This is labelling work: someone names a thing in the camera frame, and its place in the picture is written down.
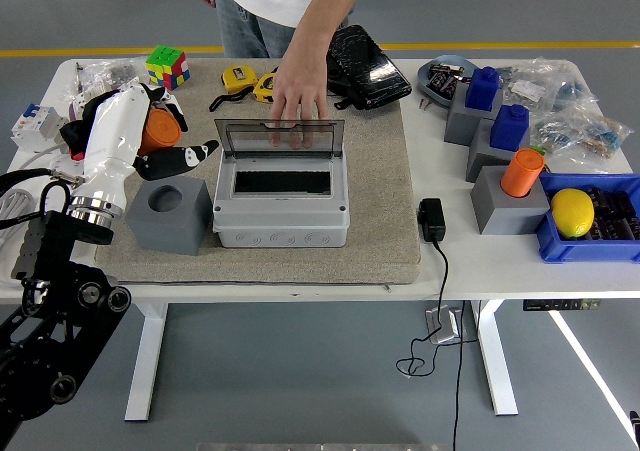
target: jeans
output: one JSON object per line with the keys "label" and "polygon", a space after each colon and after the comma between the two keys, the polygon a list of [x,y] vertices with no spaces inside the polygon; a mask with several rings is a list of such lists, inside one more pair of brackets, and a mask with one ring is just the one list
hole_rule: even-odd
{"label": "jeans", "polygon": [[[216,9],[227,58],[282,58],[296,30],[251,14],[234,0],[216,0]],[[339,28],[347,24],[345,18]]]}

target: table leg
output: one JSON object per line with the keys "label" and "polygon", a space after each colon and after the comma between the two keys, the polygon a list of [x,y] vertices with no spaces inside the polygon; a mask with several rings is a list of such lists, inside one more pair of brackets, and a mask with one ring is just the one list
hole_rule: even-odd
{"label": "table leg", "polygon": [[162,335],[169,307],[167,303],[138,304],[137,306],[144,314],[144,327],[140,337],[136,367],[133,371],[125,421],[146,421],[149,418],[153,383],[156,379]]}
{"label": "table leg", "polygon": [[513,395],[511,378],[504,359],[502,342],[498,333],[495,312],[503,299],[489,301],[472,301],[473,316],[478,325],[478,340],[484,361],[484,368],[489,381],[489,391],[496,416],[518,414],[516,399]]}

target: clear plastic bag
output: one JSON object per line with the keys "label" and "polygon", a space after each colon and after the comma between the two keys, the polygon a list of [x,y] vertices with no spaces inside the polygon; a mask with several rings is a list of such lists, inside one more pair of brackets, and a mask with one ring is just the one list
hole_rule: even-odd
{"label": "clear plastic bag", "polygon": [[553,113],[530,127],[533,146],[596,172],[608,172],[608,161],[633,132],[614,119],[579,106]]}
{"label": "clear plastic bag", "polygon": [[498,72],[504,104],[527,107],[531,122],[570,107],[587,107],[597,102],[569,61],[537,58],[498,68]]}
{"label": "clear plastic bag", "polygon": [[132,81],[149,83],[146,57],[121,58],[88,65],[77,65],[75,93],[69,99],[69,119],[82,117],[86,103],[96,96],[126,86]]}

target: blue crate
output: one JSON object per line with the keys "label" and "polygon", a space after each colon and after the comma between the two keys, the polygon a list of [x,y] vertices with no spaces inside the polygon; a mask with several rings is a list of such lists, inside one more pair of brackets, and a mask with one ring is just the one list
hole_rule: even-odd
{"label": "blue crate", "polygon": [[[603,191],[626,191],[640,212],[640,175],[638,174],[554,174],[540,175],[542,188],[549,200],[565,188],[586,191],[597,186]],[[574,241],[560,237],[551,211],[547,212],[536,230],[540,256],[547,263],[572,261],[632,261],[640,262],[640,240]]]}

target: power adapter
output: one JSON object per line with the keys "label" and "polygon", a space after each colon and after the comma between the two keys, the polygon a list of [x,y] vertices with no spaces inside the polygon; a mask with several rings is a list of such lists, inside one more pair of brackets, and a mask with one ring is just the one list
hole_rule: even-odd
{"label": "power adapter", "polygon": [[446,226],[442,203],[439,198],[424,198],[418,207],[418,223],[422,226],[425,241],[440,242],[444,239]]}

